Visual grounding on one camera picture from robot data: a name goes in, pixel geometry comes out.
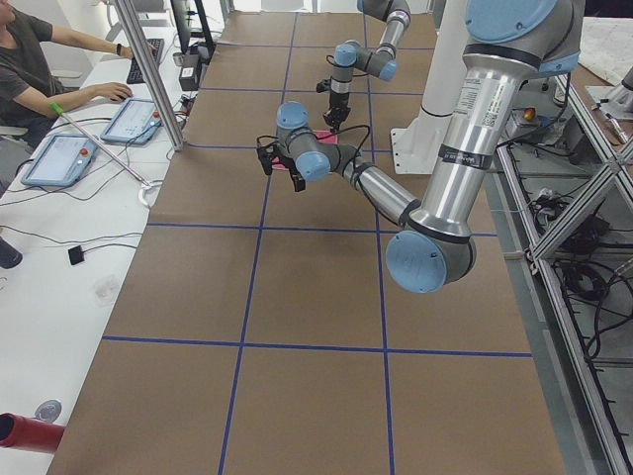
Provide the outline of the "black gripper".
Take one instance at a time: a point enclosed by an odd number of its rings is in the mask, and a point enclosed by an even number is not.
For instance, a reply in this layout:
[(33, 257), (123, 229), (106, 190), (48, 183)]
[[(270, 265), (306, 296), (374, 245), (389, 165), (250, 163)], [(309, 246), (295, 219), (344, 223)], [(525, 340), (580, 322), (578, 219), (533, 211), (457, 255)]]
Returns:
[(305, 190), (304, 177), (298, 171), (295, 161), (284, 154), (278, 140), (267, 144), (257, 141), (256, 151), (258, 160), (267, 176), (270, 176), (277, 169), (287, 170), (293, 182), (294, 191), (302, 192)]
[(339, 130), (349, 113), (350, 108), (346, 104), (330, 105), (322, 117), (331, 130)]

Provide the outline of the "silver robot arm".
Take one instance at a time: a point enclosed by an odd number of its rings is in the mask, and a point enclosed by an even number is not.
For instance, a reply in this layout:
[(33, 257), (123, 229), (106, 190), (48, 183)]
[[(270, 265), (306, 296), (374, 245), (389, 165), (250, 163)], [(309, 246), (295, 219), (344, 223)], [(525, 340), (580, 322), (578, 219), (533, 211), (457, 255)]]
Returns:
[(351, 111), (348, 102), (356, 70), (386, 82), (394, 78), (398, 70), (398, 46), (410, 24), (407, 1), (358, 1), (357, 9), (384, 22), (385, 30), (375, 50), (369, 50), (355, 40), (336, 46), (330, 60), (330, 77), (316, 86), (318, 93), (329, 93), (329, 107), (323, 113), (323, 119), (332, 132), (340, 129)]
[(321, 142), (295, 101), (279, 107), (275, 134), (258, 139), (261, 166), (271, 173), (280, 162), (297, 190), (331, 173), (345, 178), (400, 229), (386, 253), (392, 278), (412, 293), (434, 292), (472, 269), (468, 218), (515, 96), (527, 80), (577, 66), (584, 11), (581, 1), (467, 3), (466, 73), (422, 198), (365, 161), (358, 147)]

